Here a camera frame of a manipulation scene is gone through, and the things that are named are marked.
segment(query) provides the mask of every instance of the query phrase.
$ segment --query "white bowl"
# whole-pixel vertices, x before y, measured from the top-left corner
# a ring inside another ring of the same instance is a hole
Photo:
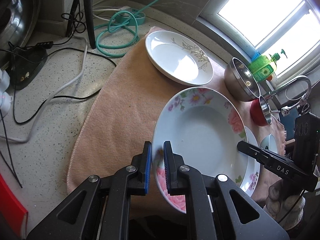
[[[183,85],[201,86],[213,77],[204,51],[190,39],[169,31],[156,31],[146,38],[148,57],[165,76]]]
[[[278,153],[276,140],[272,134],[269,134],[261,141],[260,148],[269,150],[274,153]]]
[[[163,197],[185,212],[184,196],[170,196],[166,189],[165,141],[171,142],[173,152],[181,155],[186,165],[211,177],[226,174],[240,186],[248,166],[248,156],[237,150],[241,140],[247,141],[244,124],[225,96],[204,87],[176,94],[162,110],[152,138],[152,167]]]

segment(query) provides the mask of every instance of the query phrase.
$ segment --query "hand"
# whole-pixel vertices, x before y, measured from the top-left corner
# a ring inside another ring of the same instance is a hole
[[[316,166],[315,172],[320,177],[318,167]],[[275,221],[279,222],[284,215],[290,210],[294,203],[299,198],[299,195],[292,195],[287,198],[283,198],[284,180],[278,180],[276,183],[269,187],[268,197],[266,199],[266,205],[263,210],[266,211]],[[284,230],[290,230],[294,228],[302,219],[303,207],[305,205],[305,198],[302,197],[291,210],[291,212],[280,222],[280,225]]]

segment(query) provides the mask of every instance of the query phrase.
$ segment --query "screw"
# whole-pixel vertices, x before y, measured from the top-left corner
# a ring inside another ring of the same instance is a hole
[[[125,169],[126,169],[128,172],[133,172],[133,171],[136,170],[136,167],[133,166],[133,165],[129,165],[129,166],[127,166]]]
[[[189,171],[190,167],[188,165],[182,165],[182,166],[180,166],[180,170],[181,171]]]
[[[98,176],[97,176],[97,175],[91,175],[91,176],[88,178],[88,180],[89,180],[90,182],[96,182],[96,181],[98,180]]]
[[[220,175],[218,176],[218,180],[220,180],[220,181],[222,181],[222,182],[225,182],[225,181],[228,180],[228,177],[227,177],[226,175],[224,175],[224,174],[220,174]]]

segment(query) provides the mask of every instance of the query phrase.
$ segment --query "tripod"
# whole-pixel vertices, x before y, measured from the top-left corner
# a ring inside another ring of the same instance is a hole
[[[76,13],[76,8],[79,3],[79,0],[73,0],[72,7],[70,10],[70,15],[74,15]],[[94,27],[93,27],[93,17],[92,17],[92,0],[83,0],[84,4],[84,15],[85,15],[85,21],[87,25],[87,31],[88,31],[88,37],[89,37],[89,43],[92,49],[96,48],[95,43],[95,36],[94,36]],[[66,31],[66,37],[70,37],[72,34],[72,21],[68,21],[67,31]]]

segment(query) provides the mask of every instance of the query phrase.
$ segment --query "dish soap bottle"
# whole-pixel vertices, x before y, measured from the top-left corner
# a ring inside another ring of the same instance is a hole
[[[279,59],[280,55],[278,53],[275,53],[273,55],[262,54],[248,65],[248,69],[250,70],[254,79],[257,82],[261,82],[276,71],[276,62]]]

